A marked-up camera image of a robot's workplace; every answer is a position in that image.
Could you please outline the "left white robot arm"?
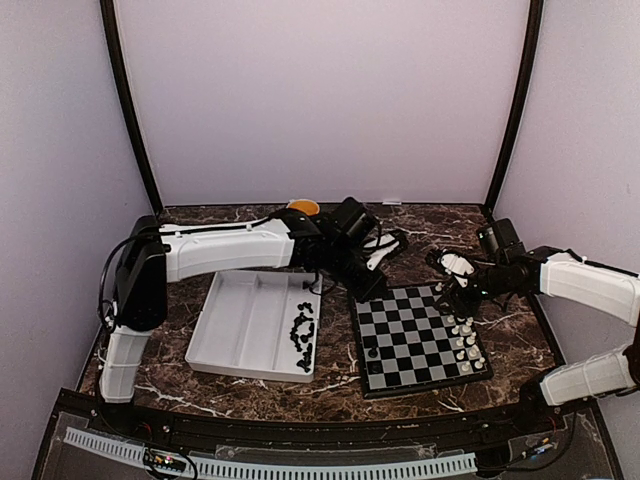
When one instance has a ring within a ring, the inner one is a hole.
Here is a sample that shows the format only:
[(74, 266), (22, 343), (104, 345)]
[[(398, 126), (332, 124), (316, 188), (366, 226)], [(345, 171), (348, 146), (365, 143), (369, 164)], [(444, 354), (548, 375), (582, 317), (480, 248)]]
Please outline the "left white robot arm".
[(166, 319), (168, 287), (210, 274), (213, 283), (186, 360), (196, 371), (279, 382), (314, 377), (315, 324), (322, 283), (331, 279), (358, 301), (383, 295), (377, 219), (353, 198), (306, 214), (286, 207), (266, 217), (217, 225), (161, 224), (139, 218), (109, 254), (97, 314), (109, 341), (98, 391), (103, 421), (120, 436), (141, 427), (128, 404), (152, 332)]

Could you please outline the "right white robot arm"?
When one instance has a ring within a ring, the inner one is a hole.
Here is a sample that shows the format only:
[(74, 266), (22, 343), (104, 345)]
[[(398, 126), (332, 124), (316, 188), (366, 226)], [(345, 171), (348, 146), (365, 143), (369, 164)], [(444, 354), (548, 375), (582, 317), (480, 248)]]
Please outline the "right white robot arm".
[[(508, 218), (477, 230), (484, 253), (475, 259), (454, 250), (431, 250), (426, 263), (447, 278), (436, 309), (466, 319), (484, 301), (541, 294), (605, 312), (632, 328), (639, 326), (639, 277), (590, 261), (571, 249), (528, 249)], [(552, 369), (525, 384), (522, 403), (510, 413), (521, 434), (534, 432), (549, 416), (549, 406), (639, 388), (639, 343), (633, 341), (587, 360)]]

